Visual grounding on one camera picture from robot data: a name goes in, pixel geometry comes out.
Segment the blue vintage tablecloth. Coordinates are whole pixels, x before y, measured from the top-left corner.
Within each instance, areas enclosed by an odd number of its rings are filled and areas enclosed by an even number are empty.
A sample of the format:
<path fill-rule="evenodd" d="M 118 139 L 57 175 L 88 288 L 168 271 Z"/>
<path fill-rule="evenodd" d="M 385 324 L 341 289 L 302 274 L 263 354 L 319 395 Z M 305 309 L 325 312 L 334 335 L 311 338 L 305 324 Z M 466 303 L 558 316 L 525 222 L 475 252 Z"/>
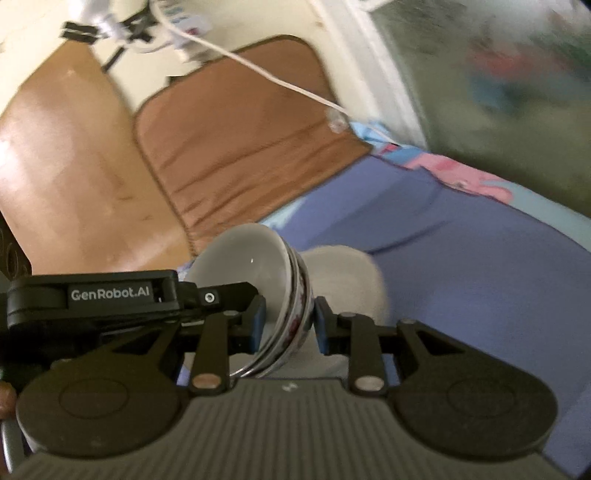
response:
<path fill-rule="evenodd" d="M 546 454 L 590 464 L 590 254 L 505 203 L 425 169 L 367 156 L 266 219 L 301 253 L 342 245 L 372 257 L 386 322 L 413 318 L 545 381 L 558 422 Z"/>

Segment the white floral bowl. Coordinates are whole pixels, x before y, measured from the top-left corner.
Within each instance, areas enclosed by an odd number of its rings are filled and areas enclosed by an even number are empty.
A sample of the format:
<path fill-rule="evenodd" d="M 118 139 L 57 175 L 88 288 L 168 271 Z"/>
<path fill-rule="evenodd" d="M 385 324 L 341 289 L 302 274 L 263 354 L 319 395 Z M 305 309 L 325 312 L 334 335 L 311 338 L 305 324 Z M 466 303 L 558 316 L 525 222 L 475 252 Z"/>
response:
<path fill-rule="evenodd" d="M 262 378 L 280 369 L 290 356 L 301 347 L 310 330 L 311 286 L 308 268 L 301 255 L 284 242 L 290 255 L 293 268 L 293 289 L 290 294 L 290 306 L 280 321 L 280 332 L 273 334 L 270 346 L 259 350 L 252 364 L 245 367 L 236 376 Z"/>
<path fill-rule="evenodd" d="M 300 253 L 291 247 L 288 250 L 290 250 L 290 259 L 293 260 L 294 275 L 297 280 L 297 285 L 294 287 L 294 300 L 291 301 L 290 312 L 288 312 L 287 320 L 284 321 L 280 337 L 273 342 L 269 358 L 256 372 L 257 378 L 270 376 L 286 365 L 304 345 L 311 329 L 311 311 L 314 300 L 312 299 L 310 273 Z"/>
<path fill-rule="evenodd" d="M 193 261 L 184 280 L 199 288 L 248 282 L 266 299 L 266 323 L 259 351 L 229 359 L 232 375 L 252 375 L 263 363 L 290 306 L 293 270 L 280 235 L 260 224 L 243 224 L 223 232 Z"/>

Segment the white power strip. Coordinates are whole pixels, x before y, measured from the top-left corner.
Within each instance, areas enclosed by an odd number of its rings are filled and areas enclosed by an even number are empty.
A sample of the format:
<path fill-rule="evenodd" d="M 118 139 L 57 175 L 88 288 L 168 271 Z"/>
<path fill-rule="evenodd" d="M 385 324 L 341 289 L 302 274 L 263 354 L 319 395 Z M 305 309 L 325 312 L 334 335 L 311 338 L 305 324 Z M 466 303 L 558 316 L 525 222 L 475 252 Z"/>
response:
<path fill-rule="evenodd" d="M 183 49 L 195 37 L 211 31 L 211 23 L 194 11 L 187 1 L 143 1 L 141 7 L 120 20 L 110 1 L 75 1 L 76 19 L 61 26 L 64 40 L 92 46 L 100 40 L 111 40 L 118 58 L 126 50 L 152 54 L 171 47 Z"/>

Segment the pink blue patterned cloth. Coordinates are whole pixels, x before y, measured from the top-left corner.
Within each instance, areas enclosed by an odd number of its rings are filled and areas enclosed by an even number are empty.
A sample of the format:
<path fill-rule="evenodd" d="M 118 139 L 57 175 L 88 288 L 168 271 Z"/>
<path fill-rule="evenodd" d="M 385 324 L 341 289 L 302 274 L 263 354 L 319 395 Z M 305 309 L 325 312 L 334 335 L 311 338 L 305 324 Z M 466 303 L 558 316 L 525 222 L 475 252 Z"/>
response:
<path fill-rule="evenodd" d="M 356 136 L 372 146 L 375 156 L 403 168 L 425 169 L 451 188 L 505 203 L 555 228 L 585 249 L 590 248 L 589 218 L 492 173 L 412 145 L 394 143 L 380 123 L 352 121 L 349 125 Z"/>

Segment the white floral oval plate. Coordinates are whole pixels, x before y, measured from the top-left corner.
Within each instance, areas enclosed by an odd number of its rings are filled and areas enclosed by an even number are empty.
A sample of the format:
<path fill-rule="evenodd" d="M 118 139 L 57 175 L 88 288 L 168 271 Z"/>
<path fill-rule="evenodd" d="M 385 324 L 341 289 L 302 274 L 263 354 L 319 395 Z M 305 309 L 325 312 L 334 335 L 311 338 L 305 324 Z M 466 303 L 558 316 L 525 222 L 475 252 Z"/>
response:
<path fill-rule="evenodd" d="M 358 313 L 383 325 L 389 317 L 386 282 L 370 255 L 352 247 L 320 246 L 301 253 L 308 267 L 315 296 L 328 301 L 332 312 Z M 294 355 L 297 378 L 342 378 L 348 371 L 348 359 L 342 355 L 325 356 L 318 351 L 315 335 L 308 336 Z"/>

